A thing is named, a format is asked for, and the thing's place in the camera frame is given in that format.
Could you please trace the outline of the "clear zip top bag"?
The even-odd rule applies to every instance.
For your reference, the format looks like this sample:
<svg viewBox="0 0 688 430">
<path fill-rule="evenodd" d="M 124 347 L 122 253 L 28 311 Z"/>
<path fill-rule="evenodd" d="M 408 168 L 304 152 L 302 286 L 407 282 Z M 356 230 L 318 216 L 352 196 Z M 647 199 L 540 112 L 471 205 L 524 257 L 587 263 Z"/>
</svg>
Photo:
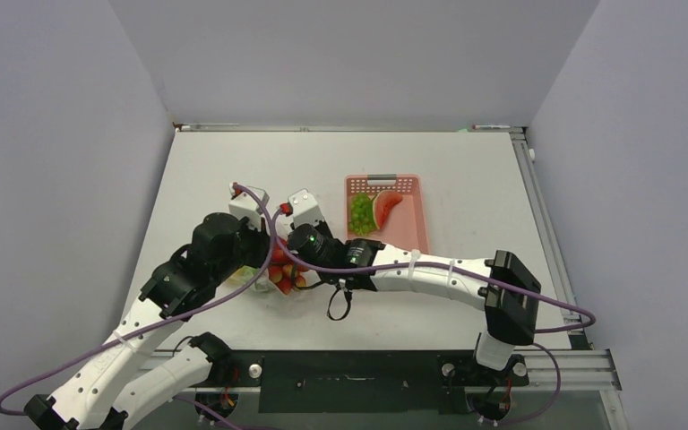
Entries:
<svg viewBox="0 0 688 430">
<path fill-rule="evenodd" d="M 260 273 L 262 274 L 262 277 L 261 278 L 258 277 L 257 280 L 254 282 L 254 284 L 250 285 L 249 289 L 251 291 L 260 292 L 260 293 L 271 292 L 271 291 L 279 292 L 279 290 L 268 279 L 268 276 L 267 276 L 268 267 L 264 271 L 260 271 Z M 309 289 L 310 287 L 312 287 L 312 283 L 308 280 L 308 277 L 310 275 L 310 273 L 309 273 L 310 269 L 309 268 L 307 268 L 307 269 L 308 269 L 308 271 L 305 273 L 305 277 L 307 279 L 307 283 L 309 284 L 309 287 L 306 289 Z M 228 284 L 231 286 L 234 286 L 234 287 L 240 287 L 241 286 L 241 285 L 237 285 L 237 284 L 230 282 L 230 281 L 228 281 Z"/>
</svg>

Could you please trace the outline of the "red strawberries pile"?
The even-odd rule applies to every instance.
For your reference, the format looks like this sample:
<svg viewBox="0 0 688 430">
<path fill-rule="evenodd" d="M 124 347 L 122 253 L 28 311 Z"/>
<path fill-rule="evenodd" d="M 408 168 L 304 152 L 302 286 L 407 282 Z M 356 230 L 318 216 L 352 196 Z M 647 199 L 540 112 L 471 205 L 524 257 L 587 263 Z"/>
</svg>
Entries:
<svg viewBox="0 0 688 430">
<path fill-rule="evenodd" d="M 271 264 L 267 269 L 269 281 L 284 296 L 289 296 L 293 291 L 309 287 L 305 273 L 308 269 L 292 262 L 288 256 L 276 244 L 273 248 Z"/>
</svg>

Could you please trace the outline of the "pink plastic basket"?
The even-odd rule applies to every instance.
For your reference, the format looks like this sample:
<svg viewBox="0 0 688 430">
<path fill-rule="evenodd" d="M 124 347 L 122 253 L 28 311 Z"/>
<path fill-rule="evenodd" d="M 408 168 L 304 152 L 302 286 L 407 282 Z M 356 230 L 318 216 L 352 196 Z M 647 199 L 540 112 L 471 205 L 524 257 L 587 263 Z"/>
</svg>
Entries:
<svg viewBox="0 0 688 430">
<path fill-rule="evenodd" d="M 430 251 L 426 229 L 423 195 L 420 179 L 412 174 L 369 174 L 351 175 L 345 179 L 346 221 L 348 229 L 349 203 L 355 194 L 365 193 L 374 198 L 382 190 L 391 189 L 403 195 L 403 201 L 396 205 L 383 229 L 359 236 L 348 230 L 348 238 L 363 237 L 382 241 L 399 248 L 417 249 L 423 254 Z"/>
</svg>

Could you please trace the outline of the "yellow bell pepper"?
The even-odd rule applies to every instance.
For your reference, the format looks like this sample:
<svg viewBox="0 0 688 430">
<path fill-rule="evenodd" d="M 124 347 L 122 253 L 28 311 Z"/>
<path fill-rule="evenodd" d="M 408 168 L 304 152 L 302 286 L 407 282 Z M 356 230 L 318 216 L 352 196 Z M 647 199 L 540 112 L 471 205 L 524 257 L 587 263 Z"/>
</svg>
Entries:
<svg viewBox="0 0 688 430">
<path fill-rule="evenodd" d="M 250 266 L 243 266 L 239 268 L 236 272 L 234 272 L 228 280 L 230 282 L 233 282 L 237 285 L 244 285 L 246 283 L 249 283 L 249 285 L 254 284 L 253 281 L 251 281 L 256 275 L 258 275 L 260 278 L 262 277 L 262 274 L 258 269 L 252 268 Z"/>
</svg>

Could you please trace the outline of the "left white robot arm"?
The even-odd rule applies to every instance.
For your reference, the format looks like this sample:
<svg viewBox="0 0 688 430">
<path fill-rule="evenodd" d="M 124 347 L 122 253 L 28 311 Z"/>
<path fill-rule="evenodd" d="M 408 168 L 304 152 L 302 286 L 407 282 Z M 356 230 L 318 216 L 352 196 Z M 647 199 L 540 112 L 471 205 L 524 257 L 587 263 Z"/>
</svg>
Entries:
<svg viewBox="0 0 688 430">
<path fill-rule="evenodd" d="M 264 271 L 277 239 L 275 220 L 228 213 L 205 217 L 143 285 L 128 314 L 82 367 L 49 394 L 36 394 L 24 413 L 39 429 L 130 429 L 159 405 L 197 383 L 224 383 L 229 346 L 205 332 L 184 352 L 143 376 L 157 347 L 214 299 L 220 284 L 249 266 Z"/>
</svg>

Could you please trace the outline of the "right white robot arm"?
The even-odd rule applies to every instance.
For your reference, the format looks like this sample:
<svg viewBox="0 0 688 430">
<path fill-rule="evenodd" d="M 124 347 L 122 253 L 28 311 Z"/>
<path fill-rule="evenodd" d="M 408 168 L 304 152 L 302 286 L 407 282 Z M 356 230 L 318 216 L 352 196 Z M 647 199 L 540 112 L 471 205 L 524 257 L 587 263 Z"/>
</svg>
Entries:
<svg viewBox="0 0 688 430">
<path fill-rule="evenodd" d="M 513 350 L 532 344 L 541 284 L 516 254 L 498 250 L 489 259 L 450 259 L 358 238 L 341 242 L 309 224 L 295 228 L 288 250 L 321 280 L 344 291 L 410 292 L 469 305 L 485 316 L 470 359 L 472 375 L 493 383 Z"/>
</svg>

